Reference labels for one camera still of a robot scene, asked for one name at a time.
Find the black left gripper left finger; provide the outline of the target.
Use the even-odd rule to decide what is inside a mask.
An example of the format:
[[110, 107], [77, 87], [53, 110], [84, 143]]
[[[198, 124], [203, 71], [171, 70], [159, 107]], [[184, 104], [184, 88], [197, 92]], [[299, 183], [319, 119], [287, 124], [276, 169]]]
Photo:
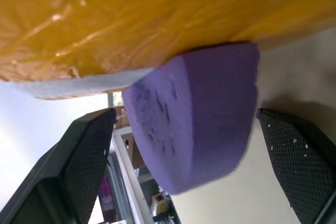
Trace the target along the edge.
[[115, 119], [115, 109], [106, 108], [74, 120], [0, 211], [0, 224], [88, 224]]

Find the white shelf unit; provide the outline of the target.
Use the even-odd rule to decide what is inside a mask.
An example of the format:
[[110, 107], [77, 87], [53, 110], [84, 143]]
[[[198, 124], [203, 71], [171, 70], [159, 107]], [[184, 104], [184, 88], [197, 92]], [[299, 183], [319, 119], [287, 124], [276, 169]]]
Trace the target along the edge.
[[182, 224], [170, 195], [155, 181], [147, 167], [134, 169], [122, 135], [133, 133], [130, 126], [114, 129], [112, 157], [118, 160], [134, 224]]

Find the purple foam block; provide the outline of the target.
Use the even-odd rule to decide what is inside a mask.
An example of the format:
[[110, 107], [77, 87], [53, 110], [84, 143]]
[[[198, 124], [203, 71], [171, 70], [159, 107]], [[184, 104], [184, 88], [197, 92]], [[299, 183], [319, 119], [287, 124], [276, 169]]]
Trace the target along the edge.
[[122, 92], [140, 154], [178, 195], [235, 171], [248, 144], [258, 91], [252, 42], [176, 56]]

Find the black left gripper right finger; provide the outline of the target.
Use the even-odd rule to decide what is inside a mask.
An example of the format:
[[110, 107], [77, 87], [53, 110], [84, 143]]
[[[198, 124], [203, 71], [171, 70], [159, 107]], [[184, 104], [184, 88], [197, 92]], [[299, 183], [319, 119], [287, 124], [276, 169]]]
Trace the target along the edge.
[[336, 224], [336, 145], [312, 122], [258, 109], [269, 158], [301, 224]]

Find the brown cardboard box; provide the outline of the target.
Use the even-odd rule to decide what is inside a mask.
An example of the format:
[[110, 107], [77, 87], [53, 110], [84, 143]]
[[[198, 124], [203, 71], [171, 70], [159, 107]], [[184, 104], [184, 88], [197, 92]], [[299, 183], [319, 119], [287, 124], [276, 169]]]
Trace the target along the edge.
[[145, 163], [132, 133], [121, 136], [134, 169], [144, 168]]

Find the yellow plastic-wrapped surface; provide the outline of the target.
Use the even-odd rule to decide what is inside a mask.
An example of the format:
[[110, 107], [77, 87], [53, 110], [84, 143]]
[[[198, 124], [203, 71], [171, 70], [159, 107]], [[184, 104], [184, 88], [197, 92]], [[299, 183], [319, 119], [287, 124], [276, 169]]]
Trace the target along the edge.
[[106, 92], [193, 48], [269, 48], [335, 23], [336, 0], [0, 0], [0, 83], [42, 99]]

